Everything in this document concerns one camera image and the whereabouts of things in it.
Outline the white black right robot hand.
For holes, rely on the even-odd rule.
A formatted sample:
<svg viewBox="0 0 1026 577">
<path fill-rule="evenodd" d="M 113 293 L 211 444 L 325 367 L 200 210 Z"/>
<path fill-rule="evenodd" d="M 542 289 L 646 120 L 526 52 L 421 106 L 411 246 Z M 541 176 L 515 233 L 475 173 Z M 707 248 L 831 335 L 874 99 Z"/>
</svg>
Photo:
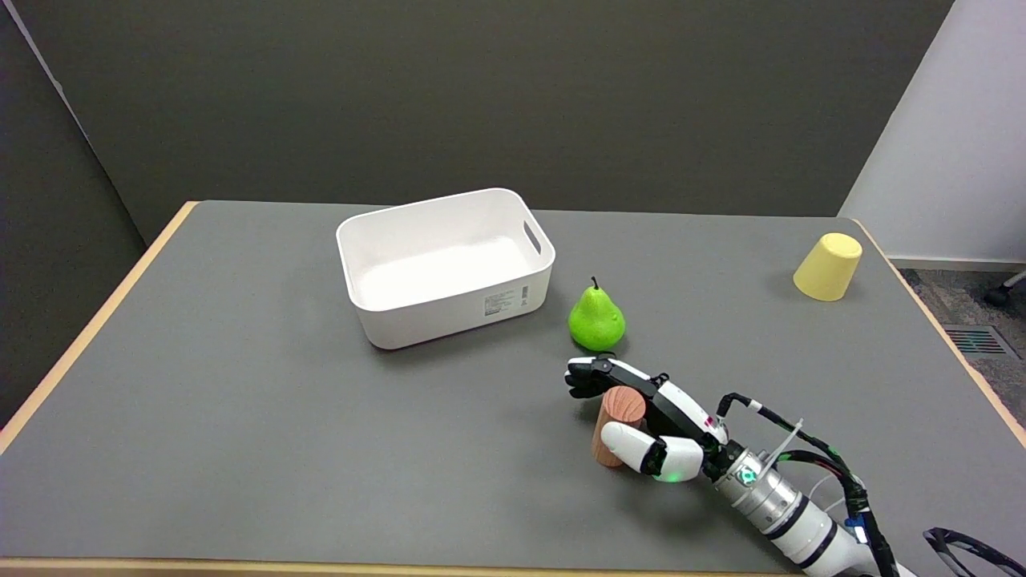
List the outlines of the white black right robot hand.
<svg viewBox="0 0 1026 577">
<path fill-rule="evenodd" d="M 729 443 L 725 424 L 675 385 L 667 373 L 648 375 L 635 366 L 602 353 L 568 359 L 564 380 L 573 398 L 600 397 L 616 387 L 640 394 L 640 426 L 602 424 L 600 443 L 638 474 L 659 482 L 696 478 L 708 456 Z"/>
</svg>

